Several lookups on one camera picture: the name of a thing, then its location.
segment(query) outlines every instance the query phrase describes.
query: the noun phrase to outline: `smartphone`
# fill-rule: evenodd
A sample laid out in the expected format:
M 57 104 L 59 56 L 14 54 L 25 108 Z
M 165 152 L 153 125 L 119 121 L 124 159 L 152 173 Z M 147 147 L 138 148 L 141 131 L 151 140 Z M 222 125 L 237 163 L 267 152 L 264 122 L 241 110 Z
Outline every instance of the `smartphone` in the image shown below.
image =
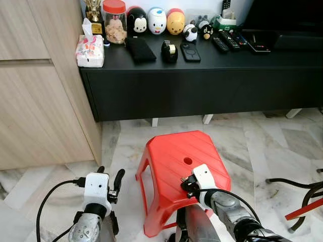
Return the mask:
M 187 62 L 200 62 L 201 57 L 197 52 L 195 44 L 192 43 L 181 43 L 181 50 L 185 61 Z

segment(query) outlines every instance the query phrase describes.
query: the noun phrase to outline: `panda figure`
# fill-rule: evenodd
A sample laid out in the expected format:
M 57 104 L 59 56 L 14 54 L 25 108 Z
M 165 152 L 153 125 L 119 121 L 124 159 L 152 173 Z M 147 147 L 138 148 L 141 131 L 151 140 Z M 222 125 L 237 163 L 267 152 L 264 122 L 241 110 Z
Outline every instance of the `panda figure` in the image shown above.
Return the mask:
M 200 29 L 200 32 L 202 33 L 204 39 L 210 39 L 211 35 L 213 35 L 213 27 L 206 20 L 202 21 L 198 25 L 198 28 Z
M 144 9 L 133 6 L 127 13 L 127 29 L 129 34 L 143 33 L 147 29 L 146 12 Z
M 196 42 L 197 38 L 197 28 L 194 24 L 188 24 L 185 26 L 184 30 L 184 37 L 188 42 Z

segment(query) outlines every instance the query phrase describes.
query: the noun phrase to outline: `red jar lid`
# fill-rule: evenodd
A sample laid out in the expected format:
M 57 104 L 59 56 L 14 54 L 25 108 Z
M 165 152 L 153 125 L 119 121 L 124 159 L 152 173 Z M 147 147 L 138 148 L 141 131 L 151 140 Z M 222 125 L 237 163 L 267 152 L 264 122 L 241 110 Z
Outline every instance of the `red jar lid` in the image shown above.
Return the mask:
M 126 11 L 126 4 L 121 0 L 105 0 L 103 10 L 111 14 L 122 14 Z

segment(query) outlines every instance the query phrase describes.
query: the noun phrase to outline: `toy figurine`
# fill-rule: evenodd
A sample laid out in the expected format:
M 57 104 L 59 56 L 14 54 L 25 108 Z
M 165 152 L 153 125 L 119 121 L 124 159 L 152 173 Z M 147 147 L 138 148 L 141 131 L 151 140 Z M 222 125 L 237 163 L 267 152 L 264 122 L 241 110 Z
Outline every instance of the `toy figurine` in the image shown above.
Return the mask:
M 185 39 L 189 42 L 193 42 L 197 38 L 197 28 L 194 24 L 188 24 L 183 30 Z
M 138 7 L 132 6 L 127 14 L 128 32 L 132 34 L 143 33 L 147 29 L 146 12 Z
M 211 24 L 209 24 L 208 21 L 202 21 L 198 27 L 201 30 L 201 33 L 203 34 L 204 39 L 210 39 L 211 35 L 213 34 L 213 27 Z
M 148 13 L 148 28 L 153 34 L 161 34 L 166 29 L 166 14 L 163 9 L 152 8 Z
M 180 9 L 170 9 L 167 16 L 167 29 L 173 35 L 182 33 L 185 25 L 185 15 Z

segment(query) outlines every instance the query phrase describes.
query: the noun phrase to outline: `stool hole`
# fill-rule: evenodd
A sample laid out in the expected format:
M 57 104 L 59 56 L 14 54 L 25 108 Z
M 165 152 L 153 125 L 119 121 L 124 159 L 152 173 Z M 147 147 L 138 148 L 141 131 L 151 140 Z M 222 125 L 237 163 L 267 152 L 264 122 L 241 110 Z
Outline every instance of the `stool hole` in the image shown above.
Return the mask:
M 189 157 L 185 157 L 185 158 L 184 158 L 184 162 L 185 162 L 186 164 L 188 164 L 188 165 L 191 165 L 191 164 L 193 163 L 192 159 L 191 159 L 191 158 L 189 158 Z

